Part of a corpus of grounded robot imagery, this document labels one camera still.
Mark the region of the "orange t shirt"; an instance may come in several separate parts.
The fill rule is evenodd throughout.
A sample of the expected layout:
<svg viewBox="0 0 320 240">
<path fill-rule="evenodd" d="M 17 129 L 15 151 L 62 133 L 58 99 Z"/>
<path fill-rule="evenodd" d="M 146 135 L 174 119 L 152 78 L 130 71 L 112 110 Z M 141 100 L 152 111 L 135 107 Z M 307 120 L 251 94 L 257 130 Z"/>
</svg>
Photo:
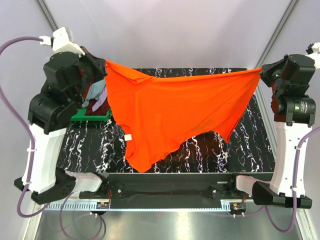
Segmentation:
<svg viewBox="0 0 320 240">
<path fill-rule="evenodd" d="M 125 159 L 138 172 L 191 137 L 218 133 L 229 142 L 260 81 L 260 69 L 155 77 L 106 62 L 107 100 L 125 133 Z"/>
</svg>

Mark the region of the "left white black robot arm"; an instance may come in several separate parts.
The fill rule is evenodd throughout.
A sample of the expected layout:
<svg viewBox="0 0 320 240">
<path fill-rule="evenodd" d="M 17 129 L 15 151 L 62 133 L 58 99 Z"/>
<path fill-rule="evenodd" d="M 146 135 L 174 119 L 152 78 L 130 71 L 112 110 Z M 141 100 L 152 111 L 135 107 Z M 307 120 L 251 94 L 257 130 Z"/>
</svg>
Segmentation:
<svg viewBox="0 0 320 240">
<path fill-rule="evenodd" d="M 67 127 L 85 101 L 90 84 L 107 76 L 106 60 L 90 54 L 63 51 L 43 66 L 46 76 L 39 94 L 29 104 L 27 130 L 31 134 L 25 173 L 14 181 L 21 191 L 30 191 L 37 204 L 85 192 L 97 198 L 108 193 L 104 177 L 96 173 L 71 172 L 57 167 Z"/>
</svg>

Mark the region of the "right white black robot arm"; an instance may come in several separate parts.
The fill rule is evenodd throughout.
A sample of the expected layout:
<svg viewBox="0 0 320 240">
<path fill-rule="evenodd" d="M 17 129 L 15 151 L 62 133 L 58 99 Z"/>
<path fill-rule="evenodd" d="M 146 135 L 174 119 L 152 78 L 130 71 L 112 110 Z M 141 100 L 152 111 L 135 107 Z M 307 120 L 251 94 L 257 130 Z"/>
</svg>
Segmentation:
<svg viewBox="0 0 320 240">
<path fill-rule="evenodd" d="M 319 52 L 285 55 L 261 67 L 260 78 L 272 89 L 271 108 L 277 136 L 274 172 L 270 182 L 238 175 L 227 185 L 230 197 L 236 199 L 247 193 L 256 205 L 312 207 L 304 187 L 304 166 L 307 135 L 315 123 L 316 103 L 306 91 L 319 68 Z"/>
</svg>

